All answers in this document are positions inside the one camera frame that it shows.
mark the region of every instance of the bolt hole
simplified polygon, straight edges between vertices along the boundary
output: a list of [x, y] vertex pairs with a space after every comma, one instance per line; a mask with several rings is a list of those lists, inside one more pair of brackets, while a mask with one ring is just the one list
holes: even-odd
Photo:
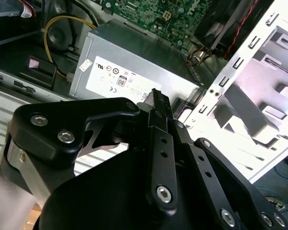
[[163, 143], [167, 143], [168, 141], [167, 140], [165, 140], [164, 138], [161, 138], [161, 141], [163, 142]]
[[167, 153], [164, 151], [161, 151], [161, 156], [163, 156], [164, 158], [168, 157]]
[[208, 176], [208, 177], [212, 177], [211, 173], [206, 171], [205, 174]]

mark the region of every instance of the black metal arm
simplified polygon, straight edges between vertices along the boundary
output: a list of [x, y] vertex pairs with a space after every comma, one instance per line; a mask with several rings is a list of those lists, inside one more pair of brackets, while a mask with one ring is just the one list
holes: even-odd
[[[5, 174], [43, 207], [36, 229], [288, 229], [210, 141], [193, 142], [168, 97], [153, 90], [145, 103], [112, 98], [15, 111]], [[127, 151], [74, 176], [78, 156], [122, 142]]]

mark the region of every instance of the white label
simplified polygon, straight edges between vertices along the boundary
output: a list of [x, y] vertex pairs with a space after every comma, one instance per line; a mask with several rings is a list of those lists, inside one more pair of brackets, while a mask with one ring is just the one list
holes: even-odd
[[20, 15], [20, 17], [22, 17], [22, 18], [31, 18], [32, 17], [32, 13], [26, 5], [24, 5], [24, 11]]
[[81, 71], [84, 72], [84, 71], [86, 71], [87, 68], [89, 68], [92, 64], [93, 64], [93, 63], [92, 63], [89, 59], [87, 59], [87, 60], [85, 60], [85, 61], [81, 64], [81, 66], [79, 67], [79, 69], [81, 69]]
[[98, 56], [86, 85], [104, 97], [126, 97], [134, 103], [145, 101], [153, 88], [160, 90], [161, 85]]

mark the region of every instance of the cable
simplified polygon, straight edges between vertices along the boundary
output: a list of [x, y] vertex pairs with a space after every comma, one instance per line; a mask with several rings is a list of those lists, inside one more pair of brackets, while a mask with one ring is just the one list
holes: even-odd
[[90, 20], [95, 26], [99, 26], [98, 20], [94, 15], [94, 12], [84, 2], [80, 0], [72, 0], [72, 2], [89, 16]]
[[253, 4], [252, 4], [251, 7], [250, 7], [250, 10], [249, 10], [248, 14], [244, 16], [244, 18], [243, 18], [240, 26], [239, 26], [238, 29], [237, 29], [236, 36], [234, 37], [231, 45], [228, 47], [228, 50], [227, 50], [226, 54], [224, 55], [224, 59], [227, 59], [227, 56], [228, 56], [231, 48], [234, 46], [234, 44], [235, 44], [236, 41], [237, 41], [237, 38], [238, 38], [238, 36], [239, 36], [239, 34], [240, 34], [241, 27], [244, 25], [245, 21], [248, 19], [248, 17], [250, 16], [250, 14], [252, 13], [252, 11], [254, 10], [254, 6], [255, 6], [255, 4], [256, 4], [257, 2], [258, 2], [258, 0], [255, 0], [255, 1], [253, 2]]
[[[49, 59], [49, 61], [51, 63], [54, 63], [54, 59], [52, 58], [51, 56], [51, 53], [50, 53], [50, 50], [49, 50], [49, 47], [48, 47], [48, 40], [47, 40], [47, 33], [48, 33], [48, 30], [49, 28], [51, 27], [51, 25], [53, 23], [55, 23], [56, 21], [60, 20], [60, 19], [64, 19], [64, 18], [67, 18], [67, 19], [73, 19], [75, 21], [78, 21], [78, 22], [81, 22], [81, 23], [84, 23], [85, 25], [89, 26], [90, 28], [92, 29], [96, 29], [96, 27], [89, 23], [88, 21], [85, 21], [81, 18], [78, 18], [76, 16], [68, 16], [68, 15], [60, 15], [60, 16], [56, 16], [56, 17], [53, 17], [52, 19], [49, 20], [49, 22], [46, 24], [45, 28], [44, 28], [44, 34], [43, 34], [43, 39], [44, 39], [44, 46], [45, 46], [45, 51], [46, 51], [46, 54], [47, 54], [47, 57]], [[64, 73], [62, 73], [58, 68], [57, 68], [57, 73], [59, 75], [61, 75], [62, 77], [66, 78], [66, 75]]]
[[29, 9], [29, 11], [32, 13], [32, 15], [34, 16], [34, 17], [36, 17], [36, 13], [35, 13], [35, 10], [34, 10], [34, 8], [33, 8], [33, 6], [31, 6], [27, 1], [25, 1], [25, 0], [18, 0], [20, 3], [22, 3], [24, 6], [26, 6], [28, 9]]
[[282, 178], [288, 180], [288, 178], [282, 176], [282, 175], [277, 171], [277, 166], [274, 167], [274, 170], [275, 170], [275, 172], [276, 172], [280, 177], [282, 177]]
[[[71, 14], [71, 9], [70, 9], [70, 5], [69, 5], [68, 0], [64, 0], [64, 3], [65, 3], [65, 8], [66, 8], [67, 14]], [[68, 24], [69, 24], [69, 27], [70, 27], [71, 33], [72, 33], [72, 43], [70, 44], [70, 47], [75, 48], [76, 39], [77, 39], [76, 30], [75, 30], [75, 27], [74, 27], [71, 19], [68, 19]]]

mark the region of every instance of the screw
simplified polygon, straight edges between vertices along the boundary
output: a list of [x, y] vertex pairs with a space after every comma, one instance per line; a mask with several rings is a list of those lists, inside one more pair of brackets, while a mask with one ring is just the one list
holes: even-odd
[[157, 188], [157, 196], [164, 202], [164, 203], [169, 203], [172, 199], [172, 195], [171, 192], [163, 187], [163, 186], [159, 186]]
[[179, 120], [176, 121], [176, 124], [178, 125], [179, 128], [184, 128], [183, 123], [181, 123]]
[[128, 108], [130, 108], [132, 110], [137, 110], [136, 105], [131, 103], [131, 102], [127, 102], [126, 105], [127, 105]]
[[24, 154], [24, 152], [21, 152], [21, 153], [20, 153], [19, 161], [20, 161], [21, 163], [24, 163], [24, 162], [25, 162], [25, 154]]
[[276, 221], [277, 221], [282, 227], [285, 226], [284, 221], [282, 220], [281, 217], [278, 216], [278, 214], [274, 213], [274, 218], [276, 219]]
[[206, 140], [204, 140], [204, 145], [206, 145], [208, 148], [210, 148], [210, 146], [211, 146], [210, 143]]
[[48, 120], [42, 115], [34, 115], [31, 117], [31, 123], [35, 126], [45, 126], [48, 124]]
[[235, 226], [235, 219], [233, 218], [233, 216], [226, 210], [226, 209], [222, 209], [221, 210], [221, 216], [222, 219], [231, 227]]
[[75, 136], [70, 131], [60, 131], [58, 133], [58, 139], [66, 144], [73, 143]]
[[261, 216], [262, 216], [262, 218], [264, 219], [264, 221], [265, 221], [270, 227], [273, 226], [271, 220], [269, 219], [269, 217], [268, 217], [266, 214], [262, 213]]

